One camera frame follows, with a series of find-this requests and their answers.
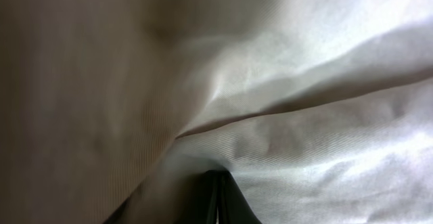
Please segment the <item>beige shorts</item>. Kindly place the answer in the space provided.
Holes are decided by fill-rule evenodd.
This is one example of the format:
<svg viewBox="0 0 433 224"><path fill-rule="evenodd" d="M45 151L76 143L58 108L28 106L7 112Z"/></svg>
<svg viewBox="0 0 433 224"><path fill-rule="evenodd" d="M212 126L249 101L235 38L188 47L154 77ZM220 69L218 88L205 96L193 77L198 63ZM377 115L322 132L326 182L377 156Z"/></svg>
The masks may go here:
<svg viewBox="0 0 433 224"><path fill-rule="evenodd" d="M432 222L432 0L1 0L1 222Z"/></svg>

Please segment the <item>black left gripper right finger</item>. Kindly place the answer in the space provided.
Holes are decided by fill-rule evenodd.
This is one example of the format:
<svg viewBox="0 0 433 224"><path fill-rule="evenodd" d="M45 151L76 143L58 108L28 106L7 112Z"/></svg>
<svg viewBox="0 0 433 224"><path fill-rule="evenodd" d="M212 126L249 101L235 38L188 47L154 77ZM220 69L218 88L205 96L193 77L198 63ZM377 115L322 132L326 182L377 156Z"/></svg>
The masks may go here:
<svg viewBox="0 0 433 224"><path fill-rule="evenodd" d="M261 224L229 171L219 171L219 224Z"/></svg>

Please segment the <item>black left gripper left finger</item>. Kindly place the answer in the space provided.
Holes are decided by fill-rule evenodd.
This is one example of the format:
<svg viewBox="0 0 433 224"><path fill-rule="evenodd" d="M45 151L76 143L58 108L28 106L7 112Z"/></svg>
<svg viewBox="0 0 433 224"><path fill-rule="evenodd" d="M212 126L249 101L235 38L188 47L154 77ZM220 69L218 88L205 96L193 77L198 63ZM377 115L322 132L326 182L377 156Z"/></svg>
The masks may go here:
<svg viewBox="0 0 433 224"><path fill-rule="evenodd" d="M215 224L217 221L217 197L219 180L216 171L200 175L193 186L191 196L175 224Z"/></svg>

